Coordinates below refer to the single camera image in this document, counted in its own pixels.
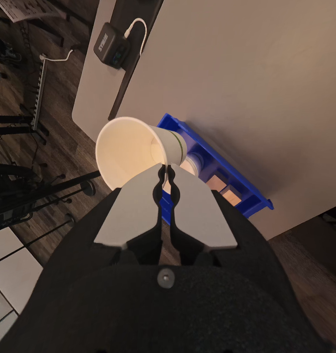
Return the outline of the white cup green band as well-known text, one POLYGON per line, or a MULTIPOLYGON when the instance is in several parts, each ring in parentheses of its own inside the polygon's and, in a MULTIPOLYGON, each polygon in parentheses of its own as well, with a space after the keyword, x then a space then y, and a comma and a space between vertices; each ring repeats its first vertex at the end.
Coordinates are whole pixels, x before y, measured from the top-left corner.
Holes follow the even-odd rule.
POLYGON ((133 117, 109 121, 95 148, 98 170, 112 191, 154 165, 180 166, 186 155, 187 144, 179 133, 133 117))

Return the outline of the black floor stand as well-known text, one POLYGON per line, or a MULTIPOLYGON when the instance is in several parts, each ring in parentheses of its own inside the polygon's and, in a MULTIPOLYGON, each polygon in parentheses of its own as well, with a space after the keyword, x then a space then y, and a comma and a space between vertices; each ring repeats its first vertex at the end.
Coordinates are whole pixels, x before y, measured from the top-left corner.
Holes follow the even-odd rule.
POLYGON ((65 175, 46 183, 30 168, 0 163, 0 230, 28 221, 47 206, 68 203, 69 198, 79 192, 95 195, 92 180, 99 176, 100 172, 95 171, 53 184, 65 175))

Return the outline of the white paper cup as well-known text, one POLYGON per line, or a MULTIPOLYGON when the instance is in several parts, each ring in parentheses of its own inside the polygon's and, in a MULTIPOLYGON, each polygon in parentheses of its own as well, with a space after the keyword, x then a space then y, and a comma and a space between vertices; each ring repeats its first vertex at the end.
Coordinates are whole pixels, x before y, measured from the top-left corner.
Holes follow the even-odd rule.
POLYGON ((190 152, 187 153, 185 160, 180 165, 180 168, 186 170, 198 178, 203 166, 204 160, 202 156, 196 152, 190 152))

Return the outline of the white printed paper sheet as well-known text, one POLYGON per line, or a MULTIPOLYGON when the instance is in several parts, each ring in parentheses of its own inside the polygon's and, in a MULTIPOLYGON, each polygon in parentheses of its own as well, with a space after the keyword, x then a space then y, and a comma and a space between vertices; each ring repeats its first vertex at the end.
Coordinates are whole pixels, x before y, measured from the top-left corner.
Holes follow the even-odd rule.
POLYGON ((60 16, 56 7, 44 0, 0 0, 0 9, 13 23, 60 16))

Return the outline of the blue plastic bin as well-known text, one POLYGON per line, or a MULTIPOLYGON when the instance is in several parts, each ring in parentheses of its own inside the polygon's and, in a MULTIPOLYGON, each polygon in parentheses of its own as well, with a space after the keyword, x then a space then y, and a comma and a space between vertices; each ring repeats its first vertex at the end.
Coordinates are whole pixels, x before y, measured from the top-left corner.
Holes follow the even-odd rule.
POLYGON ((233 188, 241 194, 242 201, 235 207, 244 217, 249 218, 264 208, 274 209, 270 199, 264 197, 246 177, 236 170, 232 164, 215 151, 213 147, 185 122, 169 114, 165 114, 157 127, 177 132, 186 142, 187 153, 196 152, 202 156, 204 166, 199 179, 206 183, 213 175, 216 175, 227 184, 227 187, 224 189, 233 188))

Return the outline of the black charger box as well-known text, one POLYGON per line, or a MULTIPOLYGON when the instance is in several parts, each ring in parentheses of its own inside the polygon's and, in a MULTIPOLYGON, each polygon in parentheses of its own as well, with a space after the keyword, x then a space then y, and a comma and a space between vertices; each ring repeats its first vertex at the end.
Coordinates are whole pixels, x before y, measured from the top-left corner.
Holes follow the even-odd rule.
POLYGON ((130 47, 130 42, 124 34, 106 22, 94 45, 94 53, 103 64, 120 69, 130 47))

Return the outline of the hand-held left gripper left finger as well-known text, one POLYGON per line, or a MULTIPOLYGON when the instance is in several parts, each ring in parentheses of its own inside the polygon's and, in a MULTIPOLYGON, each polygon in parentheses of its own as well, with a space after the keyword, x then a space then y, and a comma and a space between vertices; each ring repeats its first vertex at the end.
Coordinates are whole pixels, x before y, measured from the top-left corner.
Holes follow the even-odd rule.
POLYGON ((94 242, 134 253, 138 263, 157 265, 162 249, 162 186, 158 163, 130 179, 119 191, 94 242))

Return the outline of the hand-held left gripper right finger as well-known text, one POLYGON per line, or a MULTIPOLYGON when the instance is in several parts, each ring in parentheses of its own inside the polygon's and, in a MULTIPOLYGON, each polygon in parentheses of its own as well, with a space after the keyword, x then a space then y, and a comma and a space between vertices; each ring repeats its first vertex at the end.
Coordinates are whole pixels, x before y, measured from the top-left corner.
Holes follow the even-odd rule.
POLYGON ((206 183, 176 164, 168 166, 168 180, 170 240, 181 264, 193 265, 204 252, 236 249, 236 238, 206 183))

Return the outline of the wooden cube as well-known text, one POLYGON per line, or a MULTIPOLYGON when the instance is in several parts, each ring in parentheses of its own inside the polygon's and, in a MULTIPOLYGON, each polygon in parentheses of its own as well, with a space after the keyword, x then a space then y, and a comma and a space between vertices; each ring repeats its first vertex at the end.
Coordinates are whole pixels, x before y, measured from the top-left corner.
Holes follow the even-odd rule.
POLYGON ((216 190, 217 192, 221 192, 225 187, 227 187, 227 184, 223 182, 218 176, 213 175, 207 182, 206 185, 211 189, 211 190, 216 190))
POLYGON ((241 194, 233 189, 233 188, 226 188, 222 190, 221 195, 232 205, 236 206, 242 201, 241 194))

